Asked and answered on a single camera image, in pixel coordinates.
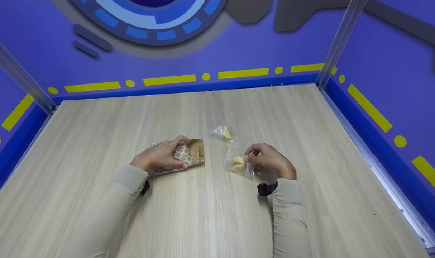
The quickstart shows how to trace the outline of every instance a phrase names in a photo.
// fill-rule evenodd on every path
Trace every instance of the clear plastic bag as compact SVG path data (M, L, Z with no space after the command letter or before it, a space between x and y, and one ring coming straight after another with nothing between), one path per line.
M225 156L224 171L232 172L250 179L254 177L254 168L251 163L247 162L247 156L234 153L231 150L227 151L227 155Z
M225 124L221 124L214 128L211 131L211 135L231 144L235 144L238 139L237 130Z

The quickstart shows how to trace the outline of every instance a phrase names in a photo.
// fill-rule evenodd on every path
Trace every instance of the wooden table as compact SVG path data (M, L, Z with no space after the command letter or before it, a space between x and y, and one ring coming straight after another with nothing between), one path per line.
M314 257L427 257L315 85L64 101L0 192L0 258L52 258L119 169L152 142L204 139L205 165L155 178L113 251L119 257L267 258L272 222L254 180L222 170L267 142L296 166Z

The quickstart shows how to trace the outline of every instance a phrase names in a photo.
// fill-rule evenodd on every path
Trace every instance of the brown paper bag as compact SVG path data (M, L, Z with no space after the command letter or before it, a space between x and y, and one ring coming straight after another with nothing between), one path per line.
M173 151L173 158L176 160L184 161L188 168L199 165L205 162L205 145L201 139L190 139L187 145L178 146L175 151ZM160 167L150 169L147 174L150 178L157 177L160 175L165 175L168 173L178 172L185 170L184 168L171 168L171 167Z

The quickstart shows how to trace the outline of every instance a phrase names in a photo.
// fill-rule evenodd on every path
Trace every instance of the forearm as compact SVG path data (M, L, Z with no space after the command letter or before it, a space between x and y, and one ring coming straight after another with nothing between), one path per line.
M114 241L131 204L146 182L147 173L134 166L125 166L109 189L78 225L62 258L103 258Z
M310 258L311 247L304 219L301 185L278 179L273 191L273 238L275 258Z

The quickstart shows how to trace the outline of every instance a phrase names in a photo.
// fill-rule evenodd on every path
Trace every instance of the booth wall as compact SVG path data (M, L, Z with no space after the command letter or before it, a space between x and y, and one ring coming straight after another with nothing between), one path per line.
M85 18L70 1L5 0L0 1L0 42L56 103L313 82L345 10L321 10L297 31L280 33L274 28L278 1L267 2L270 11L255 23L240 24L223 9L211 26L192 39L147 47L111 35ZM73 32L74 24L107 39L113 50L102 51L82 39ZM78 51L73 41L94 49L99 57ZM291 67L298 65L291 72ZM235 78L219 78L219 72L225 71L236 71L231 75ZM181 75L187 76L163 78ZM146 78L163 80L153 83Z
M435 1L382 2L435 26ZM433 45L365 11L326 92L435 231L434 55Z
M0 189L47 115L0 67Z

